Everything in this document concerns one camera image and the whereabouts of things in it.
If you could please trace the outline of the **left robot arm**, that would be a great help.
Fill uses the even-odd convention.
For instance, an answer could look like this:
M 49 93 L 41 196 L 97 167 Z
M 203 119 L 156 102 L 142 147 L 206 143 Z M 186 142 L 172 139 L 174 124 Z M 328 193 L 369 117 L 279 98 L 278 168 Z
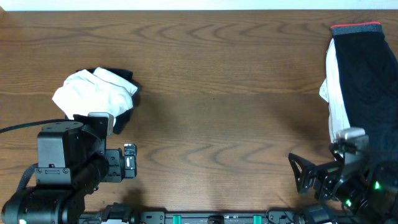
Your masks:
M 73 119 L 40 122 L 38 162 L 23 173 L 15 194 L 4 204 L 4 223 L 78 223 L 85 196 L 102 182 L 133 179 L 136 145 L 108 149 L 114 117 L 91 112 Z

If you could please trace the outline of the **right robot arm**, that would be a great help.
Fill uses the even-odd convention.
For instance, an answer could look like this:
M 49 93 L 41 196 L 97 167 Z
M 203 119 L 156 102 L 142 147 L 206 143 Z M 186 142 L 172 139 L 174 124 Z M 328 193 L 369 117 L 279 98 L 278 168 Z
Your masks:
M 318 205 L 295 215 L 296 223 L 397 223 L 397 159 L 373 151 L 362 135 L 330 144 L 334 161 L 316 165 L 288 156 L 297 192 L 314 189 Z

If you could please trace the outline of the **white garment under pile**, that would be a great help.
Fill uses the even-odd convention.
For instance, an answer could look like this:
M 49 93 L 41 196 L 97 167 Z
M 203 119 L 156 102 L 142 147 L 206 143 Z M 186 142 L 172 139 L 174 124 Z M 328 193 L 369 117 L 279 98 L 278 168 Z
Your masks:
M 340 87 L 340 73 L 334 39 L 330 40 L 325 59 L 326 78 L 319 89 L 319 95 L 328 103 L 328 131 L 334 142 L 338 131 L 350 128 Z

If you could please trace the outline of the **black garment with red trim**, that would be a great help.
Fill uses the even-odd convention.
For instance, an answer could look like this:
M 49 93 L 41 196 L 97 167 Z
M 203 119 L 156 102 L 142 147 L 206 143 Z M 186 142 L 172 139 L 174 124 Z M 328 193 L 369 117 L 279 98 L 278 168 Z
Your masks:
M 368 166 L 397 160 L 397 59 L 379 22 L 331 27 L 348 122 L 369 136 Z

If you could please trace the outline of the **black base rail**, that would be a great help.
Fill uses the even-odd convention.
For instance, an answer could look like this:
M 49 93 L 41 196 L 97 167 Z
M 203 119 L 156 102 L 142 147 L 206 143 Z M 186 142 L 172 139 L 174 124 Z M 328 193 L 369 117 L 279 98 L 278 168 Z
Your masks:
M 352 223 L 345 213 L 334 212 L 326 205 L 311 205 L 295 212 L 272 208 L 265 212 L 138 212 L 126 204 L 114 203 L 104 211 L 82 214 L 78 224 L 339 224 Z

